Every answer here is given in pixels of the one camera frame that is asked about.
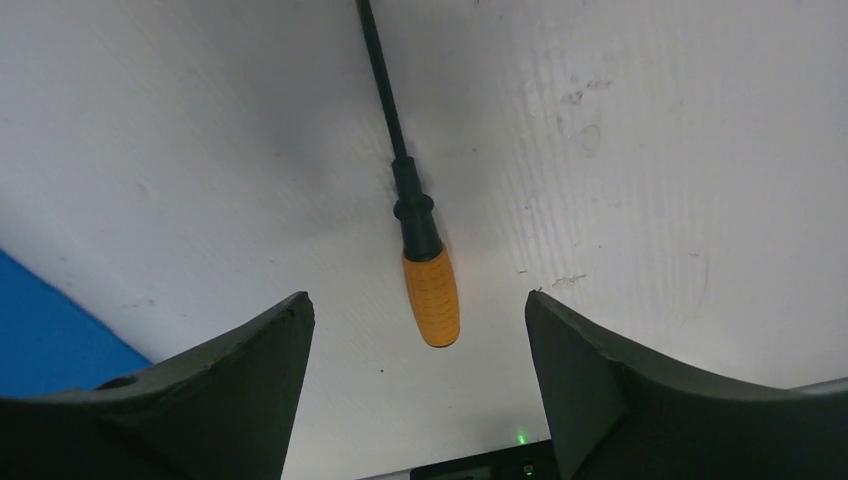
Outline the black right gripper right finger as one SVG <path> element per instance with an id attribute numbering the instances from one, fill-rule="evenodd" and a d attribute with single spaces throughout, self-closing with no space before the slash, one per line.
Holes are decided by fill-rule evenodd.
<path id="1" fill-rule="evenodd" d="M 531 292 L 525 323 L 564 479 L 843 479 L 847 392 L 673 359 Z"/>

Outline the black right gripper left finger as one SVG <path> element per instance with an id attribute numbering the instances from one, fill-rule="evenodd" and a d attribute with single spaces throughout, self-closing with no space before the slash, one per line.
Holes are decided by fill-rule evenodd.
<path id="1" fill-rule="evenodd" d="M 278 479 L 315 326 L 295 293 L 92 390 L 1 401 L 5 479 Z"/>

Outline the orange black screwdriver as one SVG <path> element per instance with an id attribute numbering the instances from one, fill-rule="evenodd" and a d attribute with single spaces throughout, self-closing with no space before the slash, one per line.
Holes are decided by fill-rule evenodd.
<path id="1" fill-rule="evenodd" d="M 406 147 L 371 4 L 358 1 L 356 5 L 394 154 L 391 170 L 397 200 L 393 214 L 400 224 L 409 303 L 423 341 L 433 348 L 445 348 L 456 342 L 461 329 L 452 262 L 438 232 L 434 202 L 425 193 Z"/>

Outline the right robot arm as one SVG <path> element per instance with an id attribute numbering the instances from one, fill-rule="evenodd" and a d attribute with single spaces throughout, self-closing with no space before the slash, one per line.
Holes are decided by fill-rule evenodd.
<path id="1" fill-rule="evenodd" d="M 843 479 L 847 382 L 778 389 L 688 365 L 533 291 L 548 441 L 414 479 Z M 93 390 L 1 401 L 5 479 L 278 479 L 315 325 L 298 292 Z"/>

